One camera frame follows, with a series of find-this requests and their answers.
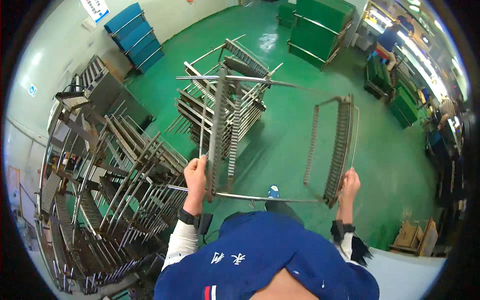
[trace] blue sign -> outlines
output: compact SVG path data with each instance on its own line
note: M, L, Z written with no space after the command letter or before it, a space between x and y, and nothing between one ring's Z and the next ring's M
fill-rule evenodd
M30 88L28 89L28 93L32 95L32 97L35 97L36 94L36 87L32 84L30 85Z

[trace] green floor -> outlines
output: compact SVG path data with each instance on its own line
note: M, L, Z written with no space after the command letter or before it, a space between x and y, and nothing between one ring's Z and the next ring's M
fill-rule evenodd
M273 79L322 92L283 87L266 91L265 114L240 142L232 192L265 196L268 187L277 184L282 198L297 199L312 198L302 180L310 145L313 106L333 96L352 93L360 109L354 167L360 176L361 189L354 203L354 223L359 236L370 246L387 249L403 219L425 220L438 215L433 204L435 175L424 155L421 128L415 124L402 130L385 105L363 90L362 68L366 55L360 50L343 49L323 72L289 54L289 29L278 27L275 19L278 5L285 1L254 1L249 7L229 8L192 25L165 42L165 57L146 74L132 78L128 88L158 117L147 132L164 131L178 116L174 107L174 98L178 95L176 88L188 84L175 80L175 76L185 75L183 62L192 62L221 45L225 38L246 34L240 42L271 69L284 63ZM323 191L330 165L335 124L336 104L323 107L311 176L319 192ZM198 155L188 135L166 133L163 136L186 158ZM226 216L236 211L251 211L248 204L248 201L219 198L212 204L205 203L204 210L214 214L207 241L216 239L214 230ZM320 203L291 206L307 229L329 237L335 209L329 210ZM263 203L256 204L257 210L262 208Z

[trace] sign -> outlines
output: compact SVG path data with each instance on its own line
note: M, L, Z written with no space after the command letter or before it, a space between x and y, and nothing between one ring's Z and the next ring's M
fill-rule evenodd
M105 0L80 0L87 10L87 13L95 21L95 24L100 22L103 17L108 15L108 10Z
M36 87L33 84L30 85L30 88L28 89L28 93L32 95L32 97L35 97Z

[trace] paper on wall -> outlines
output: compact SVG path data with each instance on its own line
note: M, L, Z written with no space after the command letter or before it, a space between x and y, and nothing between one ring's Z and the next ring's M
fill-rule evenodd
M102 20L110 12L108 10L107 4L105 3L105 0L80 1L82 2L82 5L95 23L100 22L100 20Z

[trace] right hand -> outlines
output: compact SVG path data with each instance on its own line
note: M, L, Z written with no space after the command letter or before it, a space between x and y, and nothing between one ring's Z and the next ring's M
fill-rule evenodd
M183 174L188 187L188 196L183 205L188 213L198 216L202 213L202 200L205 195L205 166L207 157L202 155L200 158L192 159Z
M345 173L345 177L343 179L342 196L338 199L340 204L353 205L353 200L355 199L359 188L359 175L355 172L354 168L351 168Z

